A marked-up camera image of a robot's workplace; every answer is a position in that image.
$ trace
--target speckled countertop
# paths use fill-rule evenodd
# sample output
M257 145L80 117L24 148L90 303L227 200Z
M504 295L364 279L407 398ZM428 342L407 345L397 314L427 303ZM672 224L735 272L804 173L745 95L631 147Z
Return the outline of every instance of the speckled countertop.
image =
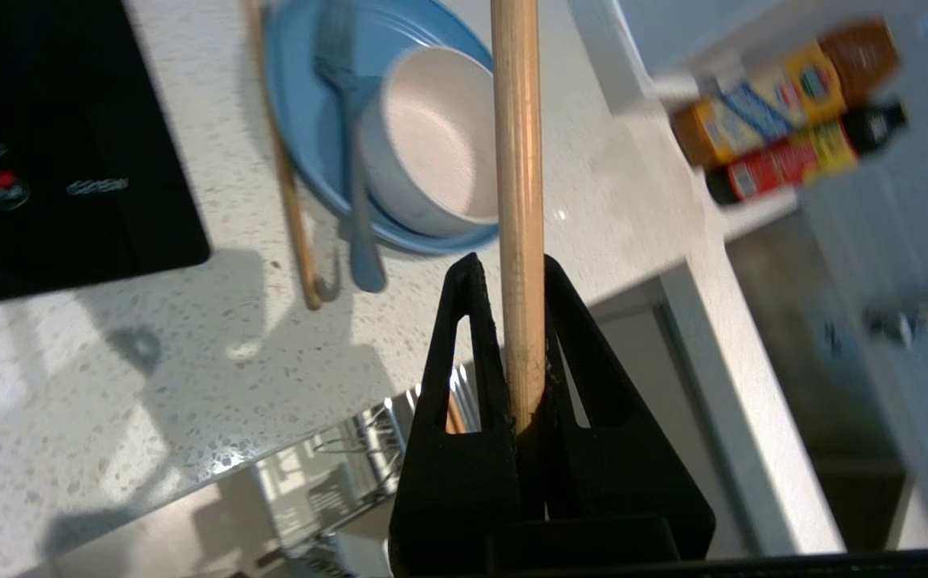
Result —
M446 4L489 42L487 2ZM202 267L0 303L0 576L415 384L454 261L383 249L389 289L357 292L335 219L305 195L322 273L332 279L338 249L344 280L338 299L307 311L239 3L128 5L214 256ZM566 1L540 7L546 251L589 301L689 260L696 284L728 291L706 300L718 332L744 330L744 303L735 321L726 308L740 297L725 235L790 202L718 213L665 117L611 117ZM499 317L497 246L480 257ZM747 374L754 388L775 388L766 369ZM765 425L788 427L780 411L773 424L772 398L749 403L750 418L761 411ZM763 444L765 460L783 460L783 439ZM793 479L790 493L802 489L802 467L779 473Z

